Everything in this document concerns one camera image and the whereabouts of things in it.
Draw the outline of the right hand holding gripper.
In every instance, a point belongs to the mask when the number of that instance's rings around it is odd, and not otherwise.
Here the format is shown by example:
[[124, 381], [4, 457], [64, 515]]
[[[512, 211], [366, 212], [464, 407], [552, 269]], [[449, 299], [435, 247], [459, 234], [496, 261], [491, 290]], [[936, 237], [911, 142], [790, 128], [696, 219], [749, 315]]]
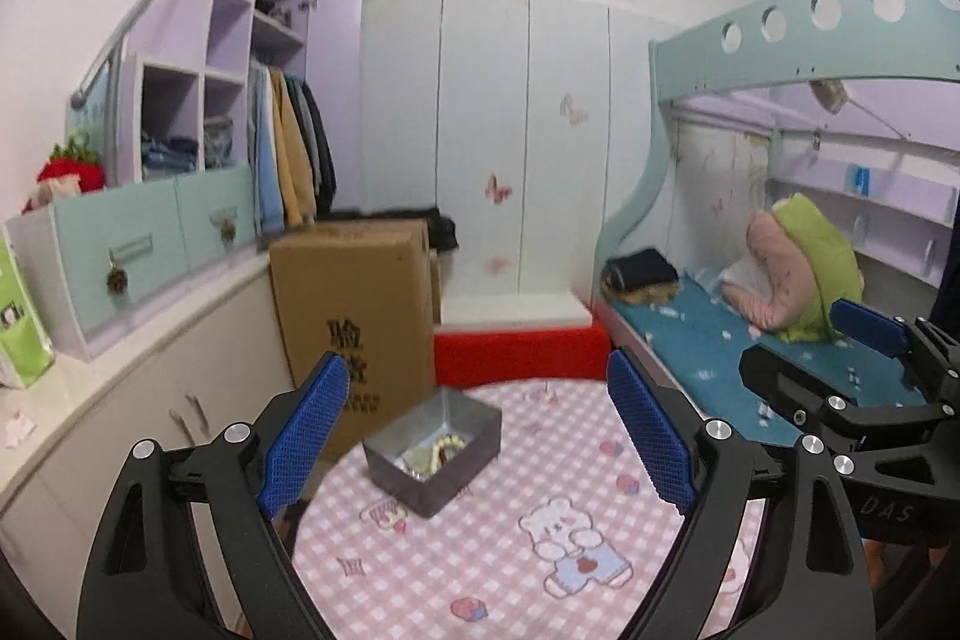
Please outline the right hand holding gripper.
[[874, 593], [887, 587], [905, 588], [908, 593], [939, 567], [949, 549], [923, 549], [897, 546], [864, 539], [869, 583]]

